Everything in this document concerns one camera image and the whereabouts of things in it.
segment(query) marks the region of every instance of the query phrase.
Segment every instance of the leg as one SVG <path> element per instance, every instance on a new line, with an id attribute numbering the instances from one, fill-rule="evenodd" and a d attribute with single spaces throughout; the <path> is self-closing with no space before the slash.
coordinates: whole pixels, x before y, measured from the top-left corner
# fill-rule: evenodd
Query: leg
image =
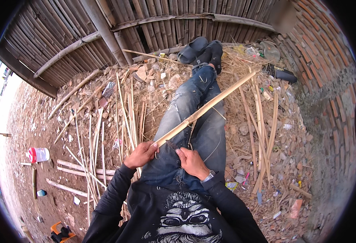
<path id="1" fill-rule="evenodd" d="M 204 99 L 203 104 L 217 96 L 221 91 L 217 82 L 213 83 Z M 224 102 L 220 101 L 214 106 L 220 114 L 224 115 Z M 215 172 L 225 173 L 226 162 L 226 140 L 225 140 L 225 120 L 214 109 L 208 110 L 195 125 L 191 144 L 204 160 L 207 168 Z M 188 184 L 191 190 L 205 192 L 198 178 L 184 172 L 183 181 Z"/>
<path id="2" fill-rule="evenodd" d="M 197 110 L 204 101 L 204 94 L 213 86 L 215 76 L 216 73 L 212 67 L 203 66 L 176 90 L 175 97 L 160 122 L 154 140 L 161 138 Z M 191 128 L 186 127 L 172 138 L 171 142 L 178 147 L 187 148 L 190 131 Z M 180 166 L 178 155 L 167 144 L 164 144 L 160 147 L 160 153 L 156 158 L 143 167 L 140 180 L 150 185 L 169 185 L 177 173 L 182 173 L 179 171 Z"/>

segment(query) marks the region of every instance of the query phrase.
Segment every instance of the brick wall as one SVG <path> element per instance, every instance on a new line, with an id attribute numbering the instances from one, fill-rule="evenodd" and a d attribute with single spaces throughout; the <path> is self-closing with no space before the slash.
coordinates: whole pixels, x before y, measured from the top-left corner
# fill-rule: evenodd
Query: brick wall
<path id="1" fill-rule="evenodd" d="M 292 4 L 297 23 L 275 41 L 298 78 L 298 104 L 314 135 L 313 199 L 303 238 L 321 242 L 338 221 L 356 179 L 356 68 L 331 12 L 319 0 Z"/>

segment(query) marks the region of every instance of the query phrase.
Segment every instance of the black sweatshirt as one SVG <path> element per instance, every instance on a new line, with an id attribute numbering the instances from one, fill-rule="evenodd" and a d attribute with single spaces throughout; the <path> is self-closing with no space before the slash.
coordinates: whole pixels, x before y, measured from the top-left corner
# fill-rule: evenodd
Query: black sweatshirt
<path id="1" fill-rule="evenodd" d="M 221 173 L 202 184 L 210 203 L 178 185 L 158 187 L 139 181 L 131 185 L 135 171 L 124 164 L 116 171 L 93 211 L 84 243 L 267 242 L 244 202 L 225 187 Z M 131 219 L 119 227 L 128 190 Z"/>

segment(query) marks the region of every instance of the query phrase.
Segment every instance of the metal watch band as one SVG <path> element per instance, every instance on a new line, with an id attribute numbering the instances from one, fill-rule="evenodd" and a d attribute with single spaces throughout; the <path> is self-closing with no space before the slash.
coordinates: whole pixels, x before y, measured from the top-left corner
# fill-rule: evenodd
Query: metal watch band
<path id="1" fill-rule="evenodd" d="M 209 171 L 209 175 L 208 175 L 204 180 L 201 180 L 200 182 L 201 182 L 201 183 L 204 183 L 204 182 L 209 181 L 211 178 L 214 177 L 215 174 L 216 174 L 216 173 L 211 169 L 211 170 Z"/>

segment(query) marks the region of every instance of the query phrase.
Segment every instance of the foot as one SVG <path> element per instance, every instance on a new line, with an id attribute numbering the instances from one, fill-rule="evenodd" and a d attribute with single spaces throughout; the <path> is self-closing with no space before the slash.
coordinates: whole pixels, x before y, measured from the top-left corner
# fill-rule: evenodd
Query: foot
<path id="1" fill-rule="evenodd" d="M 223 46 L 219 41 L 212 41 L 209 43 L 208 47 L 212 51 L 212 58 L 209 64 L 213 64 L 214 70 L 216 70 L 217 74 L 221 73 L 221 56 L 223 55 Z"/>
<path id="2" fill-rule="evenodd" d="M 196 66 L 196 65 L 200 65 L 201 63 L 209 63 L 211 58 L 212 58 L 212 50 L 210 47 L 207 47 L 200 56 L 195 57 L 194 61 L 191 64 L 193 66 Z"/>

